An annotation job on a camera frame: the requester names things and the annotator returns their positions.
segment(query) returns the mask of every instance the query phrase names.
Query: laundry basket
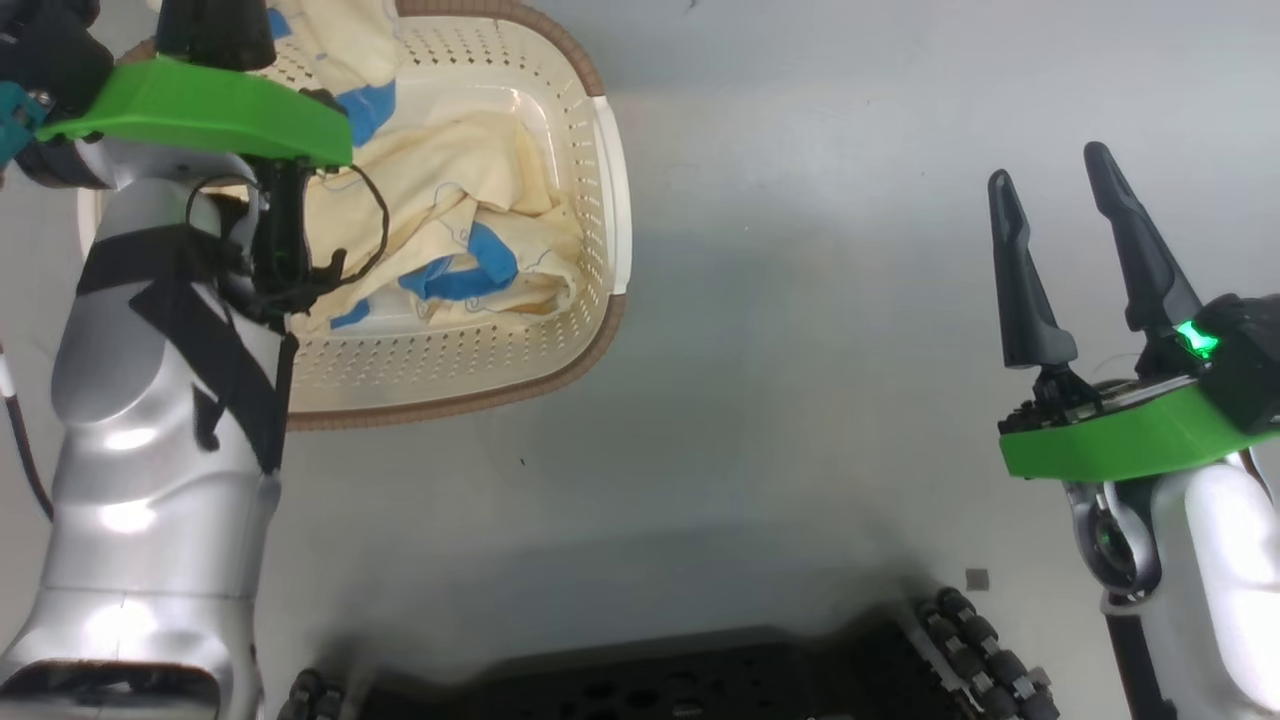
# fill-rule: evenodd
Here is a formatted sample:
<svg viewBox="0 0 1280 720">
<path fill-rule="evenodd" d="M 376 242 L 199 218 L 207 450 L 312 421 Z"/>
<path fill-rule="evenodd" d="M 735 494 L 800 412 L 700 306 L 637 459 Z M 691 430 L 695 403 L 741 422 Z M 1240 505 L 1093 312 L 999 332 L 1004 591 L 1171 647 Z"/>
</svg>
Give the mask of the laundry basket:
<svg viewBox="0 0 1280 720">
<path fill-rule="evenodd" d="M 585 240 L 582 286 L 550 319 L 428 328 L 357 323 L 298 336 L 289 429 L 410 423 L 535 397 L 582 377 L 622 320 L 631 272 L 627 173 L 604 86 L 581 46 L 550 18 L 511 0 L 399 0 L 403 61 L 387 127 L 434 124 L 475 110 L 520 117 L 545 155 Z M 319 87 L 284 38 L 264 74 Z M 82 191 L 82 242 L 102 197 Z"/>
</svg>

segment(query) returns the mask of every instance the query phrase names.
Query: black cable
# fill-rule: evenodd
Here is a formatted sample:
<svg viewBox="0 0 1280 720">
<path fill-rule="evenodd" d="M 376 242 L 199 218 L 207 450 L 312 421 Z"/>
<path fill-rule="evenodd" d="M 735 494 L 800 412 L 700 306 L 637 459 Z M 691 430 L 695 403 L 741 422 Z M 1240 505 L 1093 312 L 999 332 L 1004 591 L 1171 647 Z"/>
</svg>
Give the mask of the black cable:
<svg viewBox="0 0 1280 720">
<path fill-rule="evenodd" d="M 390 242 L 390 234 L 392 234 L 392 211 L 387 208 L 387 200 L 383 197 L 383 193 L 378 191 L 378 186 L 374 184 L 374 181 L 370 179 L 369 173 L 366 173 L 360 165 L 352 163 L 351 169 L 356 170 L 356 174 L 358 174 L 361 178 L 365 179 L 365 187 L 367 187 L 369 192 L 374 195 L 374 201 L 378 202 L 378 208 L 381 209 L 383 211 L 383 238 L 378 243 L 378 251 L 374 252 L 372 258 L 365 261 L 365 265 L 360 268 L 360 270 L 356 272 L 356 274 L 351 275 L 349 278 L 343 278 L 342 284 L 351 284 L 353 282 L 358 282 L 365 275 L 367 275 L 369 272 L 372 270 L 374 266 L 378 265 L 378 263 L 383 259 L 383 255 L 387 254 L 387 245 Z"/>
<path fill-rule="evenodd" d="M 196 206 L 196 197 L 200 195 L 201 190 L 205 190 L 206 187 L 209 187 L 210 184 L 212 184 L 215 182 L 228 181 L 228 179 L 244 181 L 244 184 L 252 187 L 253 190 L 256 190 L 259 192 L 262 192 L 261 186 L 259 186 L 256 182 L 253 182 L 253 178 L 251 178 L 248 176 L 242 176 L 242 174 L 238 174 L 238 173 L 227 173 L 227 174 L 221 174 L 221 176 L 210 176 L 210 177 L 207 177 L 207 178 L 197 182 L 196 187 L 191 188 L 191 195 L 187 196 L 187 210 L 182 214 L 182 222 L 184 224 L 188 224 L 188 225 L 191 224 L 191 211 Z"/>
<path fill-rule="evenodd" d="M 4 346 L 0 346 L 0 363 L 4 361 Z M 8 368 L 0 368 L 0 373 L 6 373 Z M 40 471 L 36 470 L 36 457 L 31 454 L 31 438 L 27 437 L 27 423 L 22 419 L 22 407 L 18 405 L 18 396 L 12 395 L 4 398 L 5 410 L 9 411 L 9 425 L 13 429 L 13 442 L 18 446 L 18 459 L 22 461 L 22 471 L 27 475 L 27 484 L 31 486 L 31 495 L 36 496 L 40 510 L 45 518 L 54 520 L 54 501 L 49 498 L 44 483 L 40 482 Z"/>
<path fill-rule="evenodd" d="M 338 283 L 339 286 L 352 284 L 355 282 L 360 282 L 361 279 L 364 279 L 365 275 L 367 275 L 370 272 L 372 272 L 372 269 L 378 265 L 378 263 L 381 261 L 383 256 L 387 254 L 387 247 L 390 243 L 392 211 L 390 211 L 390 208 L 388 208 L 388 205 L 387 205 L 387 199 L 383 197 L 381 191 L 378 190 L 378 184 L 374 183 L 372 178 L 369 177 L 369 173 L 366 173 L 364 168 L 361 168 L 360 165 L 352 164 L 351 169 L 355 170 L 356 174 L 358 174 L 361 177 L 361 179 L 365 181 L 365 187 L 369 188 L 369 192 L 374 196 L 374 201 L 378 202 L 379 210 L 381 210 L 381 213 L 383 213 L 381 237 L 380 237 L 380 240 L 378 242 L 378 250 L 374 251 L 372 256 L 370 256 L 369 260 L 366 260 L 365 264 L 358 270 L 356 270 L 355 273 L 352 273 L 351 275 L 348 275 L 346 278 L 342 278 L 342 281 L 339 281 L 339 283 Z M 209 187 L 210 184 L 212 184 L 215 182 L 224 181 L 224 179 L 239 179 L 239 181 L 243 181 L 246 184 L 253 187 L 259 192 L 262 192 L 262 188 L 259 184 L 256 184 L 251 178 L 248 178 L 246 176 L 241 176 L 241 174 L 223 174 L 223 176 L 207 177 L 207 178 L 200 181 L 198 183 L 196 183 L 196 186 L 191 191 L 191 196 L 187 197 L 187 209 L 186 209 L 186 213 L 184 213 L 184 219 L 186 219 L 187 224 L 191 223 L 191 211 L 195 208 L 196 196 L 200 193 L 200 191 L 204 190 L 204 188 L 206 188 L 206 187 Z M 279 274 L 279 269 L 278 268 L 276 268 L 276 274 Z M 262 309 L 266 309 L 266 310 L 274 310 L 274 309 L 269 307 L 270 304 L 280 301 L 280 300 L 288 300 L 288 299 L 293 297 L 297 293 L 298 293 L 298 288 L 294 288 L 294 290 L 287 290 L 287 291 L 283 291 L 283 292 L 276 292 L 276 293 L 273 293 L 273 295 L 261 296 L 261 297 L 259 297 L 256 300 L 256 305 L 260 306 L 260 307 L 262 307 Z"/>
</svg>

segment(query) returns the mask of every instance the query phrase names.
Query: caster wheel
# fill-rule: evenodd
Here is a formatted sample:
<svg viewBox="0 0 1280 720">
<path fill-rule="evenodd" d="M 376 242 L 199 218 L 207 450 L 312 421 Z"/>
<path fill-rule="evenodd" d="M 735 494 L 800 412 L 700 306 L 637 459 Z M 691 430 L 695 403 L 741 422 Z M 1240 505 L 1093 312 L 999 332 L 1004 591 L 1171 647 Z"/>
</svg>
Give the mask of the caster wheel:
<svg viewBox="0 0 1280 720">
<path fill-rule="evenodd" d="M 289 688 L 289 700 L 311 705 L 324 694 L 324 678 L 320 676 L 320 673 L 303 670 L 298 673 L 297 679 L 293 680 L 293 685 Z"/>
<path fill-rule="evenodd" d="M 943 618 L 938 618 L 933 623 L 929 623 L 928 630 L 929 639 L 932 639 L 933 644 L 938 646 L 938 648 L 942 648 L 943 652 L 946 652 L 947 641 L 960 637 L 960 630 L 950 620 Z"/>
<path fill-rule="evenodd" d="M 1048 691 L 1041 688 L 1036 694 L 1023 701 L 1021 716 L 1024 720 L 1057 720 L 1062 716 Z"/>
<path fill-rule="evenodd" d="M 959 619 L 960 614 L 965 610 L 974 615 L 978 614 L 973 603 L 969 602 L 969 598 L 960 594 L 960 591 L 955 588 L 942 588 L 938 591 L 938 607 L 942 609 L 943 615 L 952 620 Z"/>
<path fill-rule="evenodd" d="M 296 700 L 284 701 L 284 707 L 280 708 L 280 714 L 275 716 L 275 720 L 307 720 L 310 711 L 305 702 L 298 702 Z"/>
<path fill-rule="evenodd" d="M 1012 720 L 1018 716 L 1018 701 L 1012 693 L 996 685 L 982 693 L 978 698 L 982 703 L 982 716 L 984 720 Z"/>
<path fill-rule="evenodd" d="M 964 633 L 964 638 L 969 641 L 972 646 L 980 646 L 987 641 L 998 641 L 1000 635 L 996 633 L 996 628 L 991 626 L 982 615 L 974 615 L 960 624 L 960 632 Z"/>
<path fill-rule="evenodd" d="M 982 664 L 978 653 L 968 647 L 956 651 L 955 655 L 947 659 L 947 662 L 951 664 L 951 669 L 956 671 L 956 675 L 960 675 L 960 679 L 966 683 L 972 683 L 974 678 L 987 671 L 987 666 Z"/>
<path fill-rule="evenodd" d="M 987 659 L 987 666 L 1004 685 L 1012 685 L 1014 680 L 1027 674 L 1027 666 L 1014 655 L 1011 650 L 1002 650 Z"/>
</svg>

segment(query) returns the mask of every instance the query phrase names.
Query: towel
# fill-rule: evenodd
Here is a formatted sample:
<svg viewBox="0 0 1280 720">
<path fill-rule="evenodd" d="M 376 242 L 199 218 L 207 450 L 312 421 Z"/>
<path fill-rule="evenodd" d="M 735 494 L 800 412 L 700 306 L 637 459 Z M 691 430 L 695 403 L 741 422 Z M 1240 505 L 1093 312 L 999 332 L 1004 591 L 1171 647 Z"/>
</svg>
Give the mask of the towel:
<svg viewBox="0 0 1280 720">
<path fill-rule="evenodd" d="M 323 334 L 358 322 L 384 286 L 408 293 L 431 324 L 527 323 L 567 309 L 581 284 L 582 229 L 548 182 L 520 120 L 480 111 L 383 132 L 356 151 L 392 210 L 387 252 L 360 281 L 321 296 L 294 332 Z M 344 170 L 307 188 L 312 258 L 347 251 L 358 270 L 379 245 L 380 210 Z"/>
<path fill-rule="evenodd" d="M 160 0 L 148 0 L 160 10 Z M 320 86 L 333 92 L 361 146 L 396 111 L 399 22 L 396 0 L 269 0 L 271 37 L 291 38 Z"/>
</svg>

